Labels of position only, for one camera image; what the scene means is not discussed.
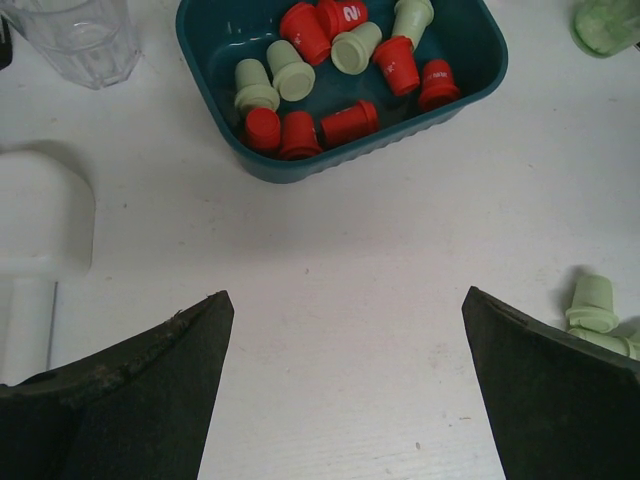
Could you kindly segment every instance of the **clear drinking glass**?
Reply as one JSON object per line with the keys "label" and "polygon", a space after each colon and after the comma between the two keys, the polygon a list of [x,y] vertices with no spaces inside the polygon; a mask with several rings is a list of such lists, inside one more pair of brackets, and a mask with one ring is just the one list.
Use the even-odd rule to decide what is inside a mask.
{"label": "clear drinking glass", "polygon": [[0,0],[0,11],[71,82],[126,80],[140,55],[127,0]]}

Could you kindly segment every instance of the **light green cap on table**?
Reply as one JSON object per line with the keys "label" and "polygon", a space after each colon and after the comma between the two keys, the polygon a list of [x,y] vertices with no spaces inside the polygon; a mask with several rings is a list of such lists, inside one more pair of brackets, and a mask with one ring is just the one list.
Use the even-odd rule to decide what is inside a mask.
{"label": "light green cap on table", "polygon": [[598,345],[599,347],[624,355],[625,357],[633,358],[634,360],[638,360],[640,356],[640,351],[636,350],[628,338],[610,337],[603,333],[592,332],[586,328],[579,327],[572,328],[567,333],[586,340],[589,343],[593,343],[594,345]]}
{"label": "light green cap on table", "polygon": [[269,45],[267,62],[273,74],[273,86],[284,100],[297,102],[313,90],[316,72],[286,40]]}
{"label": "light green cap on table", "polygon": [[369,59],[381,41],[380,28],[373,22],[365,22],[333,39],[331,60],[342,73],[359,75],[369,65]]}
{"label": "light green cap on table", "polygon": [[280,95],[271,86],[267,71],[259,60],[246,58],[236,65],[236,98],[234,106],[246,117],[258,107],[274,112],[280,107]]}
{"label": "light green cap on table", "polygon": [[583,275],[576,283],[571,308],[567,310],[571,327],[582,327],[594,332],[607,333],[618,326],[620,320],[613,313],[613,286],[601,275]]}

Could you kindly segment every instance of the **green glass bottle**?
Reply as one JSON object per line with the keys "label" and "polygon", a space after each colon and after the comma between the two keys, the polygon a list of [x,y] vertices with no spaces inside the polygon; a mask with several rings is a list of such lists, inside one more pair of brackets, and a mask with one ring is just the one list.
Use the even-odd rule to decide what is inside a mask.
{"label": "green glass bottle", "polygon": [[640,42],[640,0],[587,0],[573,21],[573,39],[606,58]]}

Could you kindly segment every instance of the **printed number on cap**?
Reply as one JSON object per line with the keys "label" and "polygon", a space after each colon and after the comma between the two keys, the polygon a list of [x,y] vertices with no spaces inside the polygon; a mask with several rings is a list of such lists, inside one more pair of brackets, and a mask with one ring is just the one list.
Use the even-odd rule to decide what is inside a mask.
{"label": "printed number on cap", "polygon": [[347,22],[353,22],[360,18],[360,9],[358,7],[344,7],[342,11]]}

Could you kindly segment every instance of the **plastic cap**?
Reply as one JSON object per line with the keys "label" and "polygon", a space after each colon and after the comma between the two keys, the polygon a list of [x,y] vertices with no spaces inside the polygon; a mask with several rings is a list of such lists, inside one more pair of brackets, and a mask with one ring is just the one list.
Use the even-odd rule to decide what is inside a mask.
{"label": "plastic cap", "polygon": [[280,147],[280,119],[268,108],[256,108],[245,121],[247,145],[262,153],[274,153]]}
{"label": "plastic cap", "polygon": [[395,6],[396,18],[392,36],[404,36],[411,40],[413,49],[418,47],[424,30],[433,21],[433,7],[429,0],[399,0]]}
{"label": "plastic cap", "polygon": [[238,62],[235,80],[237,93],[234,106],[243,117],[254,108],[276,111],[280,107],[280,95],[271,86],[267,71],[258,60],[247,58]]}
{"label": "plastic cap", "polygon": [[311,93],[316,73],[289,42],[273,42],[267,49],[267,61],[273,73],[273,86],[284,100],[297,102]]}
{"label": "plastic cap", "polygon": [[422,70],[422,93],[418,105],[423,112],[430,112],[455,102],[460,89],[455,85],[451,67],[444,60],[432,60]]}
{"label": "plastic cap", "polygon": [[376,48],[373,61],[382,70],[394,95],[406,95],[420,86],[411,40],[407,37],[393,37],[382,43]]}
{"label": "plastic cap", "polygon": [[329,40],[339,33],[352,30],[367,21],[367,7],[363,2],[345,0],[320,0],[316,7],[318,23]]}
{"label": "plastic cap", "polygon": [[363,23],[333,40],[331,60],[342,73],[359,75],[369,65],[369,58],[381,40],[382,32],[375,23]]}
{"label": "plastic cap", "polygon": [[296,3],[289,9],[280,22],[280,36],[289,40],[311,65],[320,65],[331,53],[316,10],[308,3]]}
{"label": "plastic cap", "polygon": [[320,125],[328,147],[344,145],[380,130],[376,107],[365,100],[325,117]]}
{"label": "plastic cap", "polygon": [[613,286],[601,275],[583,275],[576,283],[567,319],[572,327],[583,327],[594,332],[607,333],[618,326],[620,320],[613,313]]}
{"label": "plastic cap", "polygon": [[589,343],[598,345],[599,347],[606,348],[625,357],[638,360],[638,352],[634,345],[624,337],[610,337],[609,335],[603,335],[602,333],[592,332],[584,328],[572,328],[567,333],[586,340]]}
{"label": "plastic cap", "polygon": [[291,112],[282,126],[282,160],[302,160],[322,153],[313,119],[307,112]]}

